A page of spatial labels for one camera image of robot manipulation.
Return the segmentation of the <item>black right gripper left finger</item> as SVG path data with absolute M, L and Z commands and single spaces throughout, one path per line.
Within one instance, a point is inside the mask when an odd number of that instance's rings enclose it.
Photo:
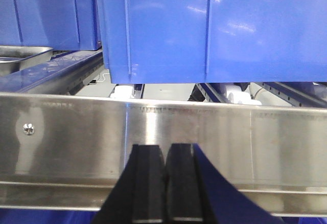
M 92 223 L 164 223 L 165 165 L 158 145 L 133 145 L 129 160 Z

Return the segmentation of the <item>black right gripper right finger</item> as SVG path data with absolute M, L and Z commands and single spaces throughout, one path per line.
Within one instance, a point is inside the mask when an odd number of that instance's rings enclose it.
M 227 181 L 197 144 L 172 144 L 166 170 L 168 223 L 281 222 Z

